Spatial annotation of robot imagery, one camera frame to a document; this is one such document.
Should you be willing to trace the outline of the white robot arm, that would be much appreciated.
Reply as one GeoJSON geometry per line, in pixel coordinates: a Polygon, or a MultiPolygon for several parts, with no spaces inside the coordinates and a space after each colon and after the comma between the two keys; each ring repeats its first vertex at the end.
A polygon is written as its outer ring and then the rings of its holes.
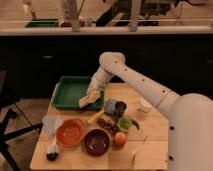
{"type": "Polygon", "coordinates": [[[179,95],[125,64],[120,52],[104,52],[88,92],[103,90],[117,76],[169,122],[168,171],[213,171],[213,101],[201,94],[179,95]]]}

